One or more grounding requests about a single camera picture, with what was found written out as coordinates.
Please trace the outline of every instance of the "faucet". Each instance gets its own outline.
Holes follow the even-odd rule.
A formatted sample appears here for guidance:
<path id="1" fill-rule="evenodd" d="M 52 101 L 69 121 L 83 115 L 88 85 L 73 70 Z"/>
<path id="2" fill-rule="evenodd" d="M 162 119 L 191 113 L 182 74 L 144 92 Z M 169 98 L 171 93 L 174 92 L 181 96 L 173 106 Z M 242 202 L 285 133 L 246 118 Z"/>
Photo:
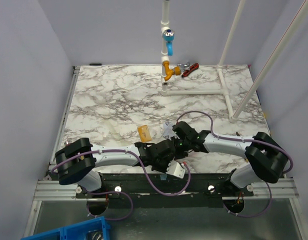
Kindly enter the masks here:
<path id="1" fill-rule="evenodd" d="M 174 40 L 174 31 L 172 29 L 166 29 L 163 32 L 163 39 L 166 41 L 167 55 L 173 56 L 172 42 Z"/>
<path id="2" fill-rule="evenodd" d="M 181 69 L 179 66 L 174 67 L 173 69 L 170 69 L 170 62 L 169 61 L 163 61 L 162 65 L 165 68 L 165 74 L 166 76 L 164 77 L 165 81 L 170 80 L 170 78 L 173 75 L 181 75 Z"/>

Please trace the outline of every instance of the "white marble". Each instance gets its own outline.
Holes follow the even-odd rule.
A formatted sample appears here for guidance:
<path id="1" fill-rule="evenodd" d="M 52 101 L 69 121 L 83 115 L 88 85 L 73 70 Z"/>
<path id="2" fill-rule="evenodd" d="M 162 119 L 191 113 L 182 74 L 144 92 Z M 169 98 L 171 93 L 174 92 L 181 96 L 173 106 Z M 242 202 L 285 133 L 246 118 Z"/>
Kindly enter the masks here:
<path id="1" fill-rule="evenodd" d="M 115 147 L 140 141 L 137 127 L 148 125 L 152 142 L 162 141 L 163 123 L 174 121 L 186 111 L 200 110 L 212 115 L 214 131 L 220 134 L 252 136 L 268 133 L 266 121 L 255 94 L 236 123 L 229 116 L 222 95 L 162 96 L 160 65 L 82 66 L 75 87 L 63 142 L 89 138 L 91 143 Z M 246 65 L 223 69 L 235 110 L 252 85 Z M 171 90 L 220 88 L 215 66 L 200 66 L 188 78 L 169 81 Z M 191 113 L 184 121 L 198 132 L 210 129 L 207 117 Z M 246 161 L 222 153 L 190 153 L 186 162 L 193 173 L 228 173 Z M 103 173 L 142 173 L 140 167 L 100 167 Z"/>

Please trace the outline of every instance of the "robotic arm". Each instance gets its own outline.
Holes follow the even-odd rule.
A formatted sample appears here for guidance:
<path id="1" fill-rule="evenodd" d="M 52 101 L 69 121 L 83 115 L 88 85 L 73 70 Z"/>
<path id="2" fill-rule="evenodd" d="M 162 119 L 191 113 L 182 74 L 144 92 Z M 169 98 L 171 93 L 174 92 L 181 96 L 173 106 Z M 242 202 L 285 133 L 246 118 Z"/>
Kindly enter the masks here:
<path id="1" fill-rule="evenodd" d="M 185 169 L 176 160 L 187 157 L 189 151 L 240 156 L 248 159 L 249 164 L 233 169 L 224 182 L 225 188 L 235 191 L 260 180 L 276 183 L 288 162 L 284 154 L 272 147 L 244 142 L 242 137 L 227 136 L 240 141 L 221 139 L 213 136 L 209 130 L 198 133 L 184 121 L 178 122 L 173 131 L 178 138 L 173 137 L 171 140 L 166 139 L 159 143 L 136 142 L 130 146 L 115 147 L 124 152 L 108 151 L 113 147 L 92 145 L 88 138 L 80 138 L 55 154 L 57 165 L 77 154 L 90 151 L 93 153 L 74 158 L 57 167 L 59 183 L 61 185 L 77 183 L 90 192 L 96 191 L 102 187 L 103 180 L 98 172 L 92 171 L 93 168 L 112 165 L 140 166 L 138 159 L 132 154 L 127 154 L 127 151 L 139 156 L 145 166 L 152 166 L 152 170 L 181 179 L 185 175 Z M 280 147 L 264 132 L 258 132 L 249 139 Z"/>

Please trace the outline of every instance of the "blue valve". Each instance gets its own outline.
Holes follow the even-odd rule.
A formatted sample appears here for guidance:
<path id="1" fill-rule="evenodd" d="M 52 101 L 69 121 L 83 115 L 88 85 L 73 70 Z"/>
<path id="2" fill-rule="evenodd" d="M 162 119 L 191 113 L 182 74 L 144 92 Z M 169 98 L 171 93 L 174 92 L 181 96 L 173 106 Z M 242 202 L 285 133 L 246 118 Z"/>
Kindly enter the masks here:
<path id="1" fill-rule="evenodd" d="M 171 29 L 167 29 L 163 32 L 163 39 L 166 41 L 167 47 L 167 55 L 173 56 L 173 45 L 172 42 L 174 40 L 174 31 Z"/>

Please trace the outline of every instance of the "yellow sticky note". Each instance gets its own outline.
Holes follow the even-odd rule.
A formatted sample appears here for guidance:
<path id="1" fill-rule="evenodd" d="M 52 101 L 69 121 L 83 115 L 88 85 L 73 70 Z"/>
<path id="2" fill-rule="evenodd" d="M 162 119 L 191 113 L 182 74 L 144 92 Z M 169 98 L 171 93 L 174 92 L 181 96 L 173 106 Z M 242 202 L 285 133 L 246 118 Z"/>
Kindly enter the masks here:
<path id="1" fill-rule="evenodd" d="M 137 128 L 138 135 L 140 138 L 140 141 L 142 143 L 146 143 L 152 140 L 152 137 L 150 135 L 149 127 L 147 125 L 139 126 Z"/>

